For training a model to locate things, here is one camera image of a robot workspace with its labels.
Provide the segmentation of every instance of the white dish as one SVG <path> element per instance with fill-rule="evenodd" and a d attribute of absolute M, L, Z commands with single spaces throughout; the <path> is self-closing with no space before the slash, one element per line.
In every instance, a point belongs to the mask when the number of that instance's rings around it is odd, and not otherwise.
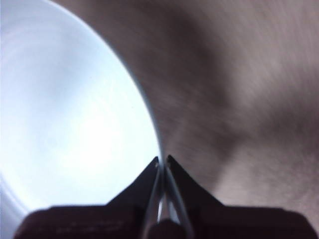
<path fill-rule="evenodd" d="M 1 238 L 29 212 L 105 204 L 160 155 L 111 48 L 44 0 L 1 1 Z"/>

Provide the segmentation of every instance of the blurry background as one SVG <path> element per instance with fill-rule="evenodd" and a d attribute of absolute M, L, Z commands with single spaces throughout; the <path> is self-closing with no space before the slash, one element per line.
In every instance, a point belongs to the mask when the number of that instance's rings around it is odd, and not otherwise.
<path fill-rule="evenodd" d="M 319 231 L 319 1 L 55 1 L 126 63 L 195 180 Z"/>

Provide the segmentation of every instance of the gray surface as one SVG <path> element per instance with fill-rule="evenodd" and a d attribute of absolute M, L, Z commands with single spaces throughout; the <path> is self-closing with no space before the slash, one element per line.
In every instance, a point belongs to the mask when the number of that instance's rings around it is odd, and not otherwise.
<path fill-rule="evenodd" d="M 318 1 L 57 2 L 119 52 L 201 185 L 319 231 Z"/>

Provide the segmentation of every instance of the white surface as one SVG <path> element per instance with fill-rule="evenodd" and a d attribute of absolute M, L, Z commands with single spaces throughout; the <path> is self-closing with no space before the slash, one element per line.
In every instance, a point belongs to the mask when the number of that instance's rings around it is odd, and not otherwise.
<path fill-rule="evenodd" d="M 17 208 L 105 204 L 159 154 L 135 82 L 96 33 L 53 3 L 1 1 L 1 190 Z"/>

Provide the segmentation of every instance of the beige carpet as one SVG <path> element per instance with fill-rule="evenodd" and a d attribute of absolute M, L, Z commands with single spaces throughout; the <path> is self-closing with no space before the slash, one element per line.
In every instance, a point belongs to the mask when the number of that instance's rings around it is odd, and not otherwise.
<path fill-rule="evenodd" d="M 56 2 L 112 45 L 201 185 L 319 232 L 319 1 Z"/>

